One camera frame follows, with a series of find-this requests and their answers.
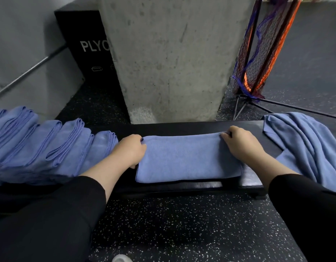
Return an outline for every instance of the person's left hand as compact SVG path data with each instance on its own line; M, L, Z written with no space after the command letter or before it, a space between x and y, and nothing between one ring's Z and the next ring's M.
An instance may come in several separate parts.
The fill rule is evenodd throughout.
M116 156L126 164L127 168L135 168L135 166L144 157L146 144L141 144L141 136L132 134L123 138L112 150L111 155Z

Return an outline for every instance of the black shirt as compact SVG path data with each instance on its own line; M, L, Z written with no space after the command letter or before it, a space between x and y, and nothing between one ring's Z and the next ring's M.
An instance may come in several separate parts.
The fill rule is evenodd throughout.
M336 260L336 193L301 175L274 178L269 197L308 261ZM84 262L105 191L80 176L0 223L0 262Z

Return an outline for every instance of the white lettering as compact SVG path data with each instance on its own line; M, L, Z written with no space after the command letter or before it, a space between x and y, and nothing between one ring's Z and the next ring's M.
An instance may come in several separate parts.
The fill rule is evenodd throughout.
M93 42L94 42L94 43L96 44L96 46L98 47L99 51L101 51L101 49L100 49L100 40L99 40L98 43L96 43L95 40L93 40Z
M84 50L84 52L86 52L86 48L88 48L88 43L86 41L80 41L82 48Z
M90 44L90 41L89 41L89 40L88 40L88 44L89 44L89 47L90 47L90 50L91 50L91 51L97 51L97 50L95 50L95 49L92 48L92 45Z
M110 45L109 45L109 43L107 42L107 40L103 40L102 44L103 44L103 48L104 48L104 50L106 50L106 51L109 51L109 50L110 50Z

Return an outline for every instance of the concrete pillar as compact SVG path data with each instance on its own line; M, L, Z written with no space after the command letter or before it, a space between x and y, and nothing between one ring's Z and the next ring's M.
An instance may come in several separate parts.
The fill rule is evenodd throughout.
M213 120L255 0L98 0L131 122Z

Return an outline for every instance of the black speckled floor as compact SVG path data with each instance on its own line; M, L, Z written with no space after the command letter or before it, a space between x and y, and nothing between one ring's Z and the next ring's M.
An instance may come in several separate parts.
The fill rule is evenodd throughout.
M302 4L266 82L267 99L336 114L336 3ZM218 120L231 120L228 89ZM275 112L290 109L261 103ZM104 86L85 84L58 119L86 124L129 123L128 114ZM265 112L247 107L239 119ZM313 115L332 130L336 120ZM247 195L110 199L93 233L90 261L119 254L139 261L303 261L269 199Z

